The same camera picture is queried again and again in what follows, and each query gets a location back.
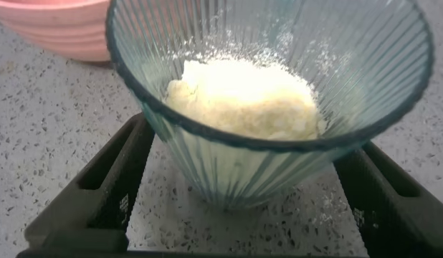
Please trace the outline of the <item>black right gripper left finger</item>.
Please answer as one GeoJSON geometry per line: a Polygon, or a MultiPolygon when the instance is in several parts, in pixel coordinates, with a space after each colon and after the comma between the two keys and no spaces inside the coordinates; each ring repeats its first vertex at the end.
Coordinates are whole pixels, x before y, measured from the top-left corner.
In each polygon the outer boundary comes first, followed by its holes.
{"type": "Polygon", "coordinates": [[[138,113],[39,213],[20,257],[126,257],[125,235],[154,139],[138,113]]]}

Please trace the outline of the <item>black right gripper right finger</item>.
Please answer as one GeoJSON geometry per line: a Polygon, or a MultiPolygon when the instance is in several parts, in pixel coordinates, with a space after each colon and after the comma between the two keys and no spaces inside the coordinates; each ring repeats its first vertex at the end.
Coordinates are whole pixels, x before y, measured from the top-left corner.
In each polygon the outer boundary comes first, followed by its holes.
{"type": "Polygon", "coordinates": [[[334,166],[370,257],[443,257],[443,203],[379,147],[334,166]]]}

